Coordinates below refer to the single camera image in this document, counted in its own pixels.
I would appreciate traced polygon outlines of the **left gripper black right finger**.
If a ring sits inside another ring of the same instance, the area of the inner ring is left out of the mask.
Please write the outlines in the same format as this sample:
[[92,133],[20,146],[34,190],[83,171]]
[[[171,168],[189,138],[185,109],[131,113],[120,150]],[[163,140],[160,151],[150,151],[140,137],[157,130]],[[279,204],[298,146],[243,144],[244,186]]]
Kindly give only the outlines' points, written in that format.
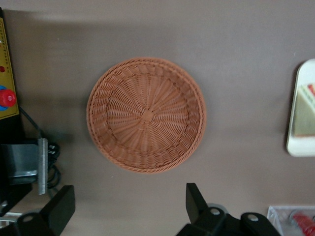
[[274,236],[275,227],[262,214],[243,213],[240,219],[220,206],[208,206],[195,183],[186,184],[186,210],[190,223],[179,236]]

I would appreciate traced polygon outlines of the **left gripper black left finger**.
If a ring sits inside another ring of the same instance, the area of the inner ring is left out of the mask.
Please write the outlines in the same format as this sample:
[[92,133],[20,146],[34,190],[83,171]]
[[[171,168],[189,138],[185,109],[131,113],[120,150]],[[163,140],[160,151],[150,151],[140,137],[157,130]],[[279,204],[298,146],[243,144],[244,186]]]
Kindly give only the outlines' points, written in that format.
[[18,235],[59,236],[74,212],[74,186],[65,185],[39,212],[30,212],[18,218]]

